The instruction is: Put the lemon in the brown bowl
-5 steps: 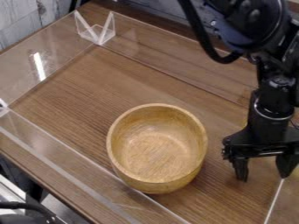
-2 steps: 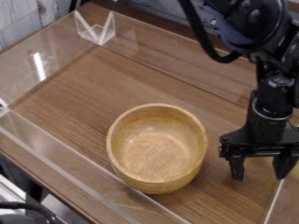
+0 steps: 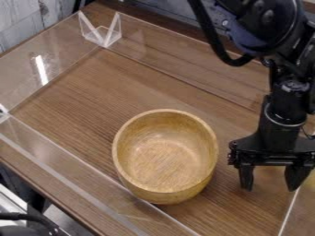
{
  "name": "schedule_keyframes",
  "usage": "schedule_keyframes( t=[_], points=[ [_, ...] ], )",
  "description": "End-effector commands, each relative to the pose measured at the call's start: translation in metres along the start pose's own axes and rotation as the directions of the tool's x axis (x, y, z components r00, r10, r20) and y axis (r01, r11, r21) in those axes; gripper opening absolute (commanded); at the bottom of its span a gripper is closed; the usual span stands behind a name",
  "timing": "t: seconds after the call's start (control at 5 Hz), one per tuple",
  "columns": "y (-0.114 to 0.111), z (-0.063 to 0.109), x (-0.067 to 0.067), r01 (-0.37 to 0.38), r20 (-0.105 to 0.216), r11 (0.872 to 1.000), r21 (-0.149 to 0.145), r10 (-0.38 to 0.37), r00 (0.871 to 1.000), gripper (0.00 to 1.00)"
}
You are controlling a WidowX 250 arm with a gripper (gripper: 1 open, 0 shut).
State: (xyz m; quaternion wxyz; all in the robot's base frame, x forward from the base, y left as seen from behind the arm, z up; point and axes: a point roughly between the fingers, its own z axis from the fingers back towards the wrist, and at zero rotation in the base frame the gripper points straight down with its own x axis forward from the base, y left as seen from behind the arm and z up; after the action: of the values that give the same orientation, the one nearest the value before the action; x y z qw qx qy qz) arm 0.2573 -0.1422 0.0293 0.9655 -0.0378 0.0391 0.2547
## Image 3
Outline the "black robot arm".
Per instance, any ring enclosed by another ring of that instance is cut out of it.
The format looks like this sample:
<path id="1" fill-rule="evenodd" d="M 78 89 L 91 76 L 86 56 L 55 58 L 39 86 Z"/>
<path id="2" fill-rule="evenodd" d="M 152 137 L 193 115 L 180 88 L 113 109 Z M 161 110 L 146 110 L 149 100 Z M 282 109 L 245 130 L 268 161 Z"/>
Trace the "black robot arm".
<path id="1" fill-rule="evenodd" d="M 257 166 L 282 166 L 286 187 L 296 190 L 315 170 L 315 140 L 300 137 L 315 114 L 315 23 L 301 0 L 214 0 L 230 20 L 237 47 L 269 69 L 256 132 L 229 142 L 228 164 L 240 185 L 252 189 Z"/>

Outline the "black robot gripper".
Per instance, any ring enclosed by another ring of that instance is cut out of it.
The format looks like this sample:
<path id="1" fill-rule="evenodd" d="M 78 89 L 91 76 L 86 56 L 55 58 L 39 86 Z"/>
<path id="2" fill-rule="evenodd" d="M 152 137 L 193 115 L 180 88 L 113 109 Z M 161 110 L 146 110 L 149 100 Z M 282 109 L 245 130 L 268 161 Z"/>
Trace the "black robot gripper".
<path id="1" fill-rule="evenodd" d="M 306 121 L 301 98 L 265 96 L 256 132 L 229 142 L 228 164 L 238 169 L 240 185 L 253 185 L 253 166 L 288 166 L 288 190 L 294 191 L 315 167 L 315 142 L 298 133 Z"/>

